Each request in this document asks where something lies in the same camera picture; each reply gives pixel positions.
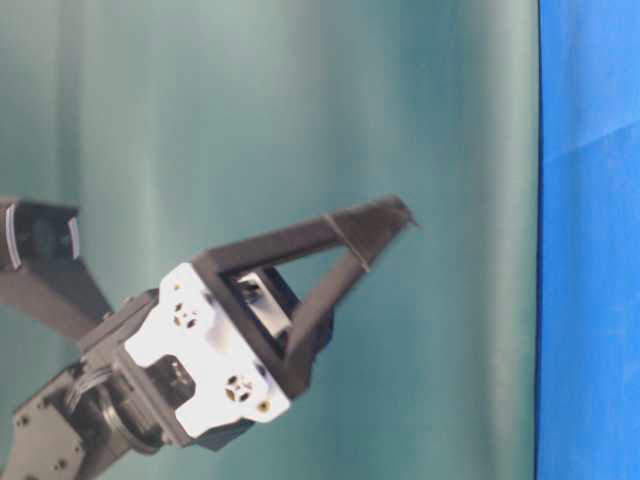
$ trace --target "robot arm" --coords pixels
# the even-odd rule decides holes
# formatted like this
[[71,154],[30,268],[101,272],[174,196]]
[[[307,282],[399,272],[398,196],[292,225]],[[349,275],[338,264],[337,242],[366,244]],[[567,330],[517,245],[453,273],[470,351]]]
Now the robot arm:
[[[74,341],[81,358],[15,411],[2,480],[88,480],[129,450],[216,451],[274,420],[309,388],[334,307],[412,221],[386,197],[214,248],[110,314],[79,258],[74,210],[3,209],[0,302]],[[276,267],[339,246],[298,300]]]

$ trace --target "white mounting plate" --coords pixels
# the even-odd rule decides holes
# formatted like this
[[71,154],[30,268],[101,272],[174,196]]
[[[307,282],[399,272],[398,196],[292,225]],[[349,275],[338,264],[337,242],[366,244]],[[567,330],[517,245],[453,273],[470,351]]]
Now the white mounting plate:
[[[250,307],[267,330],[275,336],[287,328],[289,318],[260,278],[251,273],[242,280],[260,287]],[[162,279],[158,305],[125,349],[142,368],[165,355],[180,361],[196,387],[176,418],[193,438],[242,418],[269,422],[291,405],[189,263]]]

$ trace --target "wire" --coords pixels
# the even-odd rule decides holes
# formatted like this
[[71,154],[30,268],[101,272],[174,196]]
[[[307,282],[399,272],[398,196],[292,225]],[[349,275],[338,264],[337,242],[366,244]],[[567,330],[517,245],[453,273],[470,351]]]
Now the wire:
[[101,367],[96,370],[87,372],[76,379],[69,391],[64,397],[64,405],[69,415],[78,407],[78,403],[82,399],[82,396],[90,390],[93,390],[98,385],[102,385],[113,374],[111,367]]

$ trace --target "green backdrop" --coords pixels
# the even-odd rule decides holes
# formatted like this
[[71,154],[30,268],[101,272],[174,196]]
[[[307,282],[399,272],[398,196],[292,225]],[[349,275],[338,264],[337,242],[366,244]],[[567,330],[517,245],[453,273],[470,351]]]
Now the green backdrop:
[[[105,478],[533,477],[537,2],[0,3],[0,191],[82,206],[115,305],[204,248],[397,193],[314,384]],[[323,259],[287,269],[307,286]],[[73,349],[0,310],[10,412]]]

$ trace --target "blue fabric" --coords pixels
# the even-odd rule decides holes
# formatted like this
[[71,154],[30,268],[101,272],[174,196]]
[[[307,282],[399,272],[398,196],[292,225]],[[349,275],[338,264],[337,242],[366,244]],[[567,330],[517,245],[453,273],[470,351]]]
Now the blue fabric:
[[541,0],[538,478],[640,478],[640,2]]

